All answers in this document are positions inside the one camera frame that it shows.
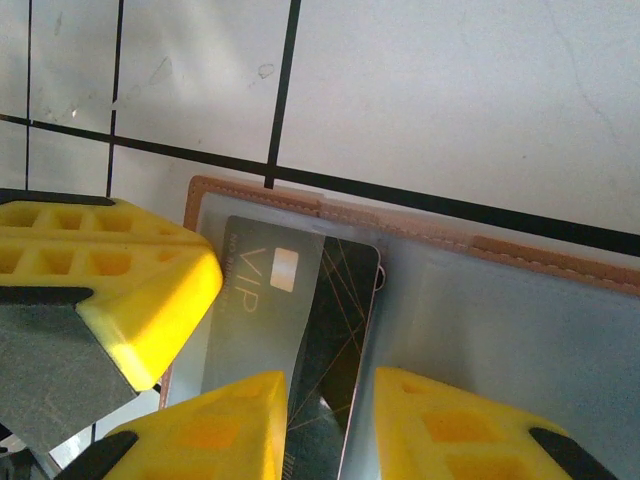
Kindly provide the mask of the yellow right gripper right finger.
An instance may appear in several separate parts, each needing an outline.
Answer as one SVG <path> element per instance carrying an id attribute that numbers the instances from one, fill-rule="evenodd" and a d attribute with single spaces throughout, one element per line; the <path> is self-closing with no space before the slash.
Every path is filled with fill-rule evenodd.
<path id="1" fill-rule="evenodd" d="M 553 422 L 395 367 L 379 367 L 381 480 L 618 480 Z"/>

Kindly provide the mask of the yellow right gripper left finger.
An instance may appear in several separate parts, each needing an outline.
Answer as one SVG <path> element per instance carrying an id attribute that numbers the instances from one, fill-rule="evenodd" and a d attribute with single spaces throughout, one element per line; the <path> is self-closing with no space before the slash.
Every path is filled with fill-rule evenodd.
<path id="1" fill-rule="evenodd" d="M 267 371 L 122 424 L 64 480 L 282 480 L 287 390 Z"/>

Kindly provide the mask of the tan leather card holder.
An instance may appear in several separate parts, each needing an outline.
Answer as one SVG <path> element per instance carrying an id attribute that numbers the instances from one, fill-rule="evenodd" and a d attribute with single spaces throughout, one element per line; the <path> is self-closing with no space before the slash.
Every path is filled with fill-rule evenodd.
<path id="1" fill-rule="evenodd" d="M 340 480 L 379 480 L 373 377 L 400 367 L 567 429 L 640 480 L 640 257 L 290 188 L 192 178 L 185 226 L 240 216 L 374 246 L 375 299 Z"/>

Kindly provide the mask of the black VIP credit card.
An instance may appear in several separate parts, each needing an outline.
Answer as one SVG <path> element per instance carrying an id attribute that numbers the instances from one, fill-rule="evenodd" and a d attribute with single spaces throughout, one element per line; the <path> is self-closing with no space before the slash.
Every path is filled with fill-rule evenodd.
<path id="1" fill-rule="evenodd" d="M 370 245 L 240 216 L 221 244 L 202 387 L 284 373 L 282 480 L 337 480 L 380 273 Z"/>

